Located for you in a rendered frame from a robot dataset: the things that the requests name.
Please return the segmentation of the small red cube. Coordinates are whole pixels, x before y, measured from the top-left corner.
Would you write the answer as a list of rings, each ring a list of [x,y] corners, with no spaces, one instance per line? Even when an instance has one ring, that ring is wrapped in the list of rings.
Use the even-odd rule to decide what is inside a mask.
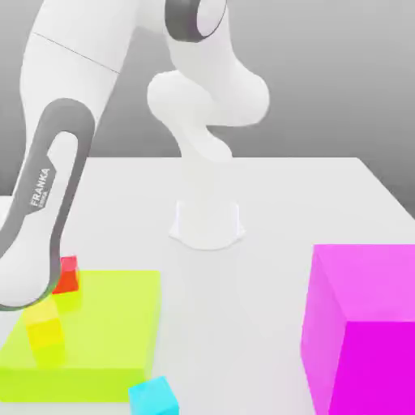
[[[61,257],[61,273],[52,294],[71,293],[79,290],[79,265],[76,255]]]

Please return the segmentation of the small yellow cube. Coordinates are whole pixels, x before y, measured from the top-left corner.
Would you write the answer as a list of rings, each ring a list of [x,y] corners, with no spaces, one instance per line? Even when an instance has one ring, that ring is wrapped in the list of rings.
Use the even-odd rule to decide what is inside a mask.
[[[53,297],[29,306],[23,312],[23,319],[33,351],[64,348],[62,321]]]

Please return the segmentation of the small cyan cube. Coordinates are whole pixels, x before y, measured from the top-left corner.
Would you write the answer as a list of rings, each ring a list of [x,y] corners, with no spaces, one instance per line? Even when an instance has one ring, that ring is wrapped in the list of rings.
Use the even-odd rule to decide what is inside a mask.
[[[180,415],[179,403],[165,376],[128,390],[130,415]]]

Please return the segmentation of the large lime green box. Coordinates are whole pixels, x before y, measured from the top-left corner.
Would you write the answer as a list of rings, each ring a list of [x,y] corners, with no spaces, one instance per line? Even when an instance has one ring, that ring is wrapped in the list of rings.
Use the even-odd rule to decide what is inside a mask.
[[[151,377],[160,273],[83,271],[79,290],[49,299],[62,337],[38,347],[23,311],[0,347],[0,402],[126,403]]]

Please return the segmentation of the large magenta box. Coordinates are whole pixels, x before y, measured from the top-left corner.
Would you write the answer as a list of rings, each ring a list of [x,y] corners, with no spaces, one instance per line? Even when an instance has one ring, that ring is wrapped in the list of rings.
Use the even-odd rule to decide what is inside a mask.
[[[415,415],[415,244],[314,246],[301,358],[316,415]]]

